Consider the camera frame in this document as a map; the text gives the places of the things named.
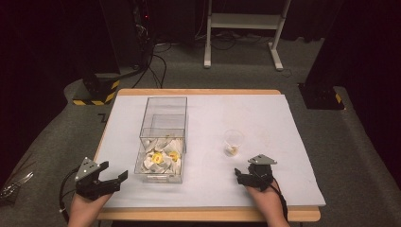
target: human hand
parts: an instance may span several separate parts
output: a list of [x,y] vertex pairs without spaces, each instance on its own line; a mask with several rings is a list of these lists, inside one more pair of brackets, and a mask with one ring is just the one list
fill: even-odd
[[71,202],[69,227],[88,227],[96,220],[101,208],[113,194],[104,195],[90,201],[75,194]]
[[[271,184],[275,188],[278,188],[277,182],[273,181]],[[253,197],[257,208],[265,217],[270,227],[288,227],[288,222],[283,214],[283,206],[281,204],[279,195],[268,187],[264,191],[260,191],[254,187],[245,186]]]

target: clear plastic box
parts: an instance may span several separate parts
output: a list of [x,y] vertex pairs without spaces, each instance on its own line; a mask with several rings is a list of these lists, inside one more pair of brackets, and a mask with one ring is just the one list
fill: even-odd
[[187,134],[186,96],[149,97],[135,174],[146,183],[182,183]]

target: clear glass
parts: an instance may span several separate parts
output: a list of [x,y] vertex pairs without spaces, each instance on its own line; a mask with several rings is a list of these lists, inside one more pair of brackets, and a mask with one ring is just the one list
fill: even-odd
[[224,133],[224,153],[227,156],[236,156],[244,142],[244,134],[237,130],[228,130]]

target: white paper sheet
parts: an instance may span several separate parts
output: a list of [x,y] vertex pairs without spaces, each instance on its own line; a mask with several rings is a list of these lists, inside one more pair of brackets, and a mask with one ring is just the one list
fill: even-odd
[[[263,153],[288,205],[325,205],[304,144],[283,95],[187,96],[188,138],[183,184],[142,183],[134,174],[147,96],[117,96],[96,158],[109,161],[100,180],[129,171],[105,207],[252,206],[234,168],[248,173],[248,159]],[[235,157],[223,152],[223,134],[239,130],[245,140]]]

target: yellow black hazard tape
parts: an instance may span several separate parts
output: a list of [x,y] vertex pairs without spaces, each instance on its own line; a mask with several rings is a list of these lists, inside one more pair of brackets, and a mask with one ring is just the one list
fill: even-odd
[[333,87],[320,88],[314,85],[298,84],[304,103],[312,110],[345,110],[344,103]]
[[73,98],[73,103],[78,106],[85,106],[85,105],[97,105],[97,106],[102,106],[102,105],[108,105],[112,102],[115,92],[117,90],[117,86],[120,83],[120,81],[111,81],[110,85],[106,84],[106,91],[101,92],[101,96],[97,98],[93,98],[91,96],[86,96],[86,97],[74,97]]

